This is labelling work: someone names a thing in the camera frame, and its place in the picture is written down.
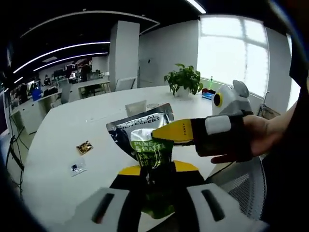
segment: black ceiling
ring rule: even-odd
[[[285,27],[270,11],[265,0],[197,1],[208,14],[231,14],[255,18],[264,21],[265,26],[285,33]],[[101,0],[89,3],[87,1],[79,3],[73,0],[10,2],[9,6],[1,9],[1,28],[9,40],[13,42],[13,70],[29,60],[55,49],[74,44],[109,41],[110,30],[118,20],[140,23],[140,32],[156,25],[155,22],[128,15],[93,13],[63,17],[35,28],[37,25],[61,15],[92,11],[115,11],[144,16],[160,23],[153,29],[198,19],[198,15],[200,15],[199,11],[185,0],[131,0],[123,2]],[[42,63],[43,60],[52,56],[62,59],[108,51],[108,44],[66,49],[45,56],[22,68],[16,73],[16,79],[32,73],[33,69],[45,64]]]

